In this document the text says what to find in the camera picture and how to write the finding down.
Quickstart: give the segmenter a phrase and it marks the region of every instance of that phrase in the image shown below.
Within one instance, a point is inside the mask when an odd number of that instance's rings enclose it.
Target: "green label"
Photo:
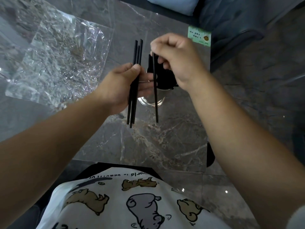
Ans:
[[[192,39],[193,42],[211,47],[211,33],[200,28],[189,26],[188,38]]]

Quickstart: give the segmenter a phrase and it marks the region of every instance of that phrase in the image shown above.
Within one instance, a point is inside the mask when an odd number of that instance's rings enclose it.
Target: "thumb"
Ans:
[[[141,66],[139,64],[133,65],[128,71],[122,73],[122,75],[128,80],[129,84],[140,74]]]
[[[167,61],[171,61],[175,54],[177,54],[177,48],[164,43],[153,42],[151,44],[151,50],[155,54],[165,58]]]

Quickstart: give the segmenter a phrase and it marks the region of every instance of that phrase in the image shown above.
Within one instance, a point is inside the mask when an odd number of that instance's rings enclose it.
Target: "white t-shirt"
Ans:
[[[37,229],[229,229],[221,219],[164,181],[110,168],[59,185]]]

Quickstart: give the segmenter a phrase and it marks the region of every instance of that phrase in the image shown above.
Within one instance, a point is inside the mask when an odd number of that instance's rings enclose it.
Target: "clear plastic sheet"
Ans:
[[[84,97],[98,85],[113,29],[46,8],[6,96],[53,109]]]

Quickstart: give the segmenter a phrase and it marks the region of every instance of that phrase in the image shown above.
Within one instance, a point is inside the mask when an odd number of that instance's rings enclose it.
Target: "gray marble surface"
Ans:
[[[4,10],[1,20],[10,27],[0,35],[2,59],[1,74],[7,78],[16,71],[24,52],[34,37],[46,7],[114,29],[112,42],[101,80],[114,67],[131,62],[134,40],[144,40],[142,65],[147,68],[150,42],[160,35],[175,32],[187,36],[188,25],[157,13],[120,2],[118,0],[2,0]],[[7,43],[10,35],[17,35],[26,42],[21,47],[16,42]],[[210,48],[196,44],[200,55],[209,68]],[[3,137],[20,132],[52,112],[44,106],[2,95],[7,105],[18,105],[15,112],[2,108]],[[41,115],[36,117],[36,108]],[[127,111],[109,117],[103,126],[76,154],[75,159],[118,164],[149,166],[164,170],[204,172],[206,169],[207,135],[191,103],[189,95],[180,88],[166,93],[159,107],[159,123],[155,123],[154,108],[138,102],[133,129],[126,125]]]

